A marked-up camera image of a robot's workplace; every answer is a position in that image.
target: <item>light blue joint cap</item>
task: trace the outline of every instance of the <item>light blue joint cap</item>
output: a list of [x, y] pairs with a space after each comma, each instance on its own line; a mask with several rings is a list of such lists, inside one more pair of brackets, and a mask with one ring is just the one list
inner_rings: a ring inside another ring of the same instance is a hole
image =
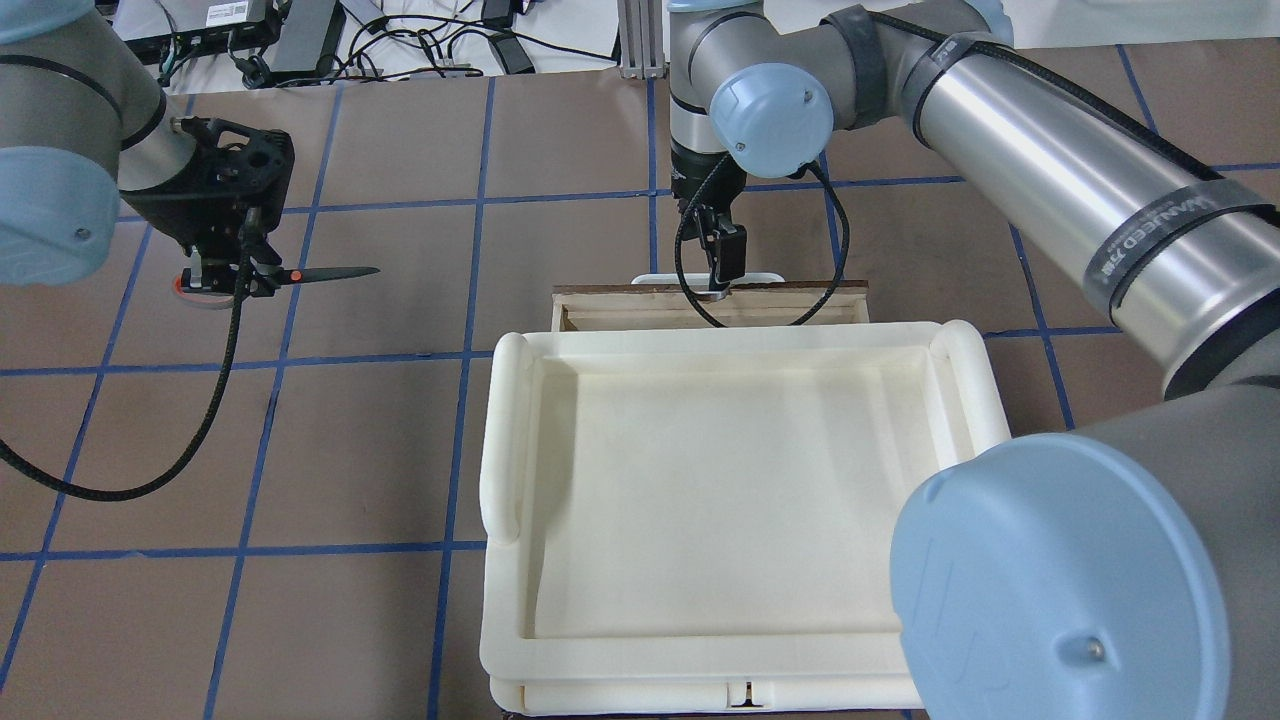
[[929, 716], [1221, 720], [1222, 592], [1142, 465], [1030, 436], [908, 500], [890, 552], [902, 650]]
[[751, 5], [759, 0], [671, 0], [667, 4], [668, 13], [707, 13], [710, 10], [727, 10], [728, 8], [741, 8]]
[[65, 284], [106, 260], [120, 210], [101, 165], [55, 147], [0, 150], [0, 284]]
[[978, 10], [987, 27], [991, 28], [991, 35], [995, 35], [1005, 45], [1014, 46], [1014, 20], [1005, 14], [1002, 0], [965, 0], [965, 3]]
[[93, 0], [0, 0], [0, 45], [58, 29], [92, 9]]
[[818, 156], [831, 141], [836, 111], [827, 88], [785, 63], [742, 68], [716, 90], [712, 128], [753, 176], [781, 178]]

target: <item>brown floor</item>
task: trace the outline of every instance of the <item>brown floor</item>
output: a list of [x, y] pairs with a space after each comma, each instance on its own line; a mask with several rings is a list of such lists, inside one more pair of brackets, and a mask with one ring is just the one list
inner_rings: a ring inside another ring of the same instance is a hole
[[[1280, 199], [1275, 40], [1030, 55]], [[490, 351], [545, 329], [553, 284], [671, 265], [664, 97], [604, 72], [196, 99], [293, 135], [289, 261], [383, 273], [251, 301], [218, 424], [165, 491], [61, 502], [0, 470], [0, 719], [497, 720], [476, 657]], [[1158, 400], [1160, 370], [901, 123], [827, 158], [873, 319], [988, 333], [1015, 433]], [[753, 269], [831, 272], [813, 183], [754, 182], [737, 209]], [[4, 439], [101, 487], [177, 456], [227, 322], [169, 296], [177, 245], [123, 214], [91, 279], [0, 290]]]

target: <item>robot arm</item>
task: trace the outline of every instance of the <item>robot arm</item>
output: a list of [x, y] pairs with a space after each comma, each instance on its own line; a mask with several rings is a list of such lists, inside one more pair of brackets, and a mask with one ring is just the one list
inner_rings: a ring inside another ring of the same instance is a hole
[[191, 258], [183, 295], [248, 293], [372, 268], [287, 270], [280, 222], [293, 142], [221, 119], [180, 118], [90, 0], [0, 3], [0, 283], [61, 284], [106, 259], [119, 199]]
[[833, 129], [899, 115], [1166, 369], [1170, 402], [1004, 443], [906, 501], [892, 597], [929, 711], [1274, 714], [1275, 209], [1000, 47], [998, 3], [854, 8], [787, 36], [762, 3], [671, 10], [677, 199], [728, 154], [703, 190], [728, 217], [744, 172], [787, 174]]
[[1280, 329], [1268, 202], [1032, 72], [1000, 46], [1011, 26], [998, 3], [854, 6], [791, 35], [763, 3], [671, 12], [678, 200], [728, 152], [735, 167], [704, 191], [707, 213], [728, 218], [745, 173], [791, 174], [833, 129], [899, 115], [1161, 363], [1169, 397]]

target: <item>plastic tray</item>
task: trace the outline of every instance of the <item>plastic tray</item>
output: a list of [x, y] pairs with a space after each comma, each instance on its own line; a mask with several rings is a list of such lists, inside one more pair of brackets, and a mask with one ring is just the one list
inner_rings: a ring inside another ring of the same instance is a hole
[[504, 337], [480, 471], [494, 698], [920, 707], [893, 524], [923, 480], [1007, 438], [963, 322]]

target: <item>black strap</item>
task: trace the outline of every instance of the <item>black strap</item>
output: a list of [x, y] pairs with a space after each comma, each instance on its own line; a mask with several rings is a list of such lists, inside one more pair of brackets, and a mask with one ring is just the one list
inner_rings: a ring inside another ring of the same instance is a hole
[[1000, 38], [989, 32], [957, 32], [947, 36], [934, 45], [933, 50], [922, 55], [906, 76], [901, 95], [902, 117], [911, 118], [911, 132], [915, 133], [915, 138], [920, 141], [920, 145], [929, 147], [928, 141], [924, 140], [924, 135], [920, 132], [920, 110], [924, 108], [924, 99], [929, 96], [929, 91], [933, 90], [938, 79], [951, 69], [951, 65], [964, 59], [973, 50], [973, 46], [979, 42], [1004, 45]]
[[707, 114], [707, 109], [705, 108], [699, 108], [698, 105], [690, 105], [689, 102], [685, 102], [678, 96], [676, 96], [675, 92], [671, 94], [671, 100], [677, 106], [680, 106], [681, 110], [685, 110], [686, 113], [692, 113], [695, 115], [705, 115]]
[[151, 131], [160, 127], [160, 123], [164, 120], [164, 117], [168, 111], [169, 111], [169, 97], [161, 92], [160, 102], [156, 105], [155, 113], [151, 113], [151, 117], [147, 118], [147, 122], [138, 128], [138, 132], [124, 138], [124, 142], [120, 143], [120, 150], [122, 151], [128, 150], [129, 147], [133, 147], [134, 145], [146, 140], [146, 137], [151, 135]]
[[854, 124], [845, 129], [878, 123], [887, 114], [888, 68], [884, 65], [876, 20], [867, 8], [854, 5], [827, 15], [822, 24], [829, 24], [840, 32], [854, 61]]
[[689, 47], [689, 67], [685, 68], [685, 77], [687, 77], [690, 82], [694, 81], [694, 58], [698, 56], [698, 49], [701, 47], [703, 41], [707, 40], [707, 36], [714, 32], [716, 28], [718, 28], [719, 26], [730, 20], [736, 20], [739, 18], [758, 18], [763, 20], [764, 15], [759, 13], [748, 13], [746, 10], [736, 10], [733, 13], [727, 13], [724, 15], [716, 18], [714, 22], [707, 26], [707, 28], [698, 35], [698, 38], [694, 40], [694, 44]]
[[73, 79], [96, 92], [100, 97], [102, 97], [102, 100], [106, 100], [106, 104], [110, 105], [111, 110], [115, 111], [116, 119], [119, 119], [122, 123], [124, 122], [124, 111], [120, 110], [120, 104], [115, 101], [115, 97], [111, 97], [111, 94], [105, 87], [102, 87], [102, 83], [77, 70], [76, 68], [64, 65], [61, 63], [55, 63], [54, 60], [50, 60], [47, 58], [36, 58], [35, 55], [0, 55], [0, 65], [19, 65], [23, 68], [36, 68], [40, 70], [49, 70], [51, 73], [58, 73], [64, 78]]
[[1280, 389], [1280, 375], [1254, 375], [1252, 378], [1244, 378], [1243, 380], [1236, 380], [1231, 384], [1268, 387], [1271, 389]]
[[1213, 331], [1174, 372], [1165, 387], [1165, 400], [1207, 388], [1245, 350], [1276, 331], [1280, 331], [1280, 290], [1271, 291]]
[[1134, 213], [1098, 247], [1084, 270], [1084, 295], [1110, 316], [1138, 273], [1175, 240], [1219, 215], [1271, 206], [1226, 178], [1178, 188]]

